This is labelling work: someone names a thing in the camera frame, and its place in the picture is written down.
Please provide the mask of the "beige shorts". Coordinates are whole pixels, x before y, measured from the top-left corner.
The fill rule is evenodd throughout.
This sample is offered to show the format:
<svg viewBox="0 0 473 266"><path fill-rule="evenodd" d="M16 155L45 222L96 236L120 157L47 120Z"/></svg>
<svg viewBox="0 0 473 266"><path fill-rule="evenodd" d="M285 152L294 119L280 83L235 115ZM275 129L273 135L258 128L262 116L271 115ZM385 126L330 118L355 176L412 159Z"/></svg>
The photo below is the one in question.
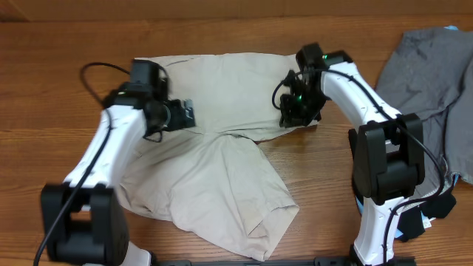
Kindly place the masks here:
<svg viewBox="0 0 473 266"><path fill-rule="evenodd" d="M287 133L271 96L293 55L234 53L155 58L171 98L193 102L196 124L135 148L118 186L124 208L173 222L258 261L274 252L299 212L258 142Z"/></svg>

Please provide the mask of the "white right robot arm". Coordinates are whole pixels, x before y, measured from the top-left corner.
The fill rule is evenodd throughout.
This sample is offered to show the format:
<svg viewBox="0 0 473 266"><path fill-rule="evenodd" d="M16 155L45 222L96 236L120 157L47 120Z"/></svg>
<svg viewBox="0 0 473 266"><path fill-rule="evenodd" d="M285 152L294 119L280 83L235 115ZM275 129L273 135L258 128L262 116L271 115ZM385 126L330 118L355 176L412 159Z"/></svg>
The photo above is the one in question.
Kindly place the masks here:
<svg viewBox="0 0 473 266"><path fill-rule="evenodd" d="M333 101L353 127L352 181L363 211L358 235L347 257L335 265L414 265L413 258L394 255L393 242L403 204L423 182L422 125L417 115L402 115L361 77L344 51L325 54L319 47L296 53L299 71L281 81L289 92L273 95L284 128L321 120L321 109Z"/></svg>

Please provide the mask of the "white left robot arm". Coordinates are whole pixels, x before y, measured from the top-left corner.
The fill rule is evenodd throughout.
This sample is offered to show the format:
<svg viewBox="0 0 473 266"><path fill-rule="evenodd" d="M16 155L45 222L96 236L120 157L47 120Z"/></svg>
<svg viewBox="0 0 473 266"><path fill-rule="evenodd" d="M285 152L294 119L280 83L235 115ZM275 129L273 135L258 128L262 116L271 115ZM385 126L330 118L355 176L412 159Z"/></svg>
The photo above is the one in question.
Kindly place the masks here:
<svg viewBox="0 0 473 266"><path fill-rule="evenodd" d="M80 162L41 191L37 254L71 265L152 265L152 252L130 240L117 188L141 141L195 125L193 102L169 99L166 86L129 82L99 102L101 122Z"/></svg>

